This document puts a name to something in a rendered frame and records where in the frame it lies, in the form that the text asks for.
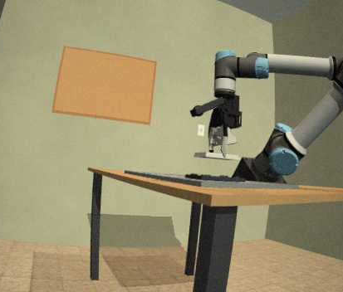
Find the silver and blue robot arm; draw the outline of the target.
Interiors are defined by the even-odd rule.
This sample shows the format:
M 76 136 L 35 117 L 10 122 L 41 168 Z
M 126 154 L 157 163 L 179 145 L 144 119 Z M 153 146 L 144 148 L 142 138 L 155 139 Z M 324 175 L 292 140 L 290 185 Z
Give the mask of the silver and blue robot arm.
M 295 129 L 277 124 L 263 151 L 253 159 L 252 169 L 259 177 L 277 182 L 281 175 L 296 171 L 299 161 L 306 155 L 306 148 L 343 111 L 343 57 L 318 58 L 258 52 L 248 55 L 236 57 L 233 51 L 228 50 L 216 53 L 214 91 L 235 93 L 236 78 L 267 79 L 269 73 L 320 76 L 333 80 L 331 90 Z

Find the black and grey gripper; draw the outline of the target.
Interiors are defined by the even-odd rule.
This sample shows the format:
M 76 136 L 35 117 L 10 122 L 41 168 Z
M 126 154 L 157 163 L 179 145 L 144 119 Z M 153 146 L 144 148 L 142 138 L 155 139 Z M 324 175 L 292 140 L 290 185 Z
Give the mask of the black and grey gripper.
M 214 92 L 214 97 L 223 97 L 225 104 L 213 109 L 208 127 L 208 147 L 209 152 L 213 153 L 213 147 L 221 145 L 222 154 L 226 158 L 228 145 L 237 142 L 237 138 L 231 135 L 230 129 L 242 127 L 239 95 L 228 90 L 217 90 Z

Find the cream well plate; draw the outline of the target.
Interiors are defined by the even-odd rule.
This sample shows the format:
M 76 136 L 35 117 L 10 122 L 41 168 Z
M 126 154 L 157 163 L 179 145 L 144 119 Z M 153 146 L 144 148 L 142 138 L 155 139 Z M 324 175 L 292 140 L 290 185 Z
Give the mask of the cream well plate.
M 209 158 L 209 157 L 225 158 L 222 153 L 208 153 L 208 152 L 194 153 L 194 157 L 196 158 Z M 239 155 L 226 154 L 226 158 L 240 160 Z

